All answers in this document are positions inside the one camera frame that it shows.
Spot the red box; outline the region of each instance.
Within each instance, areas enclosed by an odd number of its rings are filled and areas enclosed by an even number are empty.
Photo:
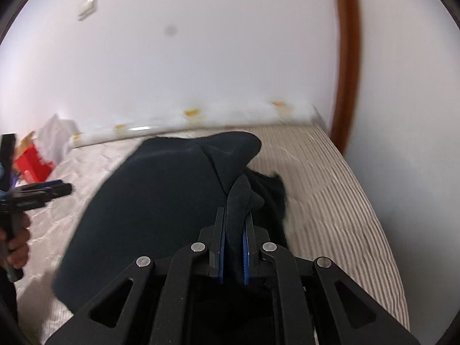
[[[35,145],[24,150],[14,162],[27,183],[44,182],[54,170],[54,164],[45,162]]]

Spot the white wall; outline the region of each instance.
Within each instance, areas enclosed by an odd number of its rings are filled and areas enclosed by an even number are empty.
[[[422,345],[460,309],[460,30],[439,0],[361,0],[346,159],[394,252]]]
[[[330,125],[336,0],[29,0],[0,45],[0,132],[82,131],[177,104],[308,100]]]

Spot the metal screw head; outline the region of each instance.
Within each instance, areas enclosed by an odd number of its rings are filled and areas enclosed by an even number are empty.
[[[196,242],[190,247],[194,252],[202,252],[206,246],[202,242]]]
[[[277,249],[277,244],[273,242],[266,242],[262,245],[262,249],[264,249],[266,252],[274,252]]]
[[[150,258],[149,258],[149,257],[139,257],[139,258],[136,260],[136,264],[137,264],[137,266],[139,266],[139,267],[148,266],[148,265],[150,265]]]
[[[324,269],[328,269],[332,266],[332,262],[328,257],[319,257],[317,259],[317,264],[319,267],[323,267]]]

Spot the black handheld tool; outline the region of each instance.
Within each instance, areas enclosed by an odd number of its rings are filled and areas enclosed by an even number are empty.
[[[0,178],[0,190],[6,194],[0,197],[0,228],[6,232],[6,241],[0,241],[0,256],[9,281],[15,282],[24,276],[22,269],[15,269],[8,263],[8,256],[12,252],[8,249],[8,242],[13,239],[21,228],[22,213],[27,210],[38,209],[54,198],[67,196],[72,193],[72,184],[62,180],[35,183],[13,187],[11,183],[12,164],[16,136],[2,135],[0,144],[0,163],[4,174]]]
[[[14,134],[2,135],[0,145],[0,163],[3,166],[4,173],[0,179],[0,190],[8,192],[11,186],[11,170],[14,158],[14,148],[16,146],[16,136]],[[15,231],[21,227],[21,214],[1,214],[0,228],[6,232],[6,241],[0,241],[0,254],[3,261],[3,267],[11,282],[18,281],[24,276],[22,269],[15,269],[11,266],[7,257],[10,254],[8,241],[14,238]]]

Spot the mattress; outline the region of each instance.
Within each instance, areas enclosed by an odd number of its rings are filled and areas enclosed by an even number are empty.
[[[202,137],[224,130],[196,130],[162,136]],[[287,191],[284,229],[291,252],[313,260],[334,260],[403,326],[409,316],[401,278],[378,219],[362,188],[327,135],[316,125],[268,125],[248,131],[262,141],[249,167],[278,173]],[[32,218],[30,260],[16,283],[19,325],[43,344],[72,313],[52,294],[51,282],[86,205],[104,180],[142,139],[73,149],[52,173],[74,185],[74,193]]]

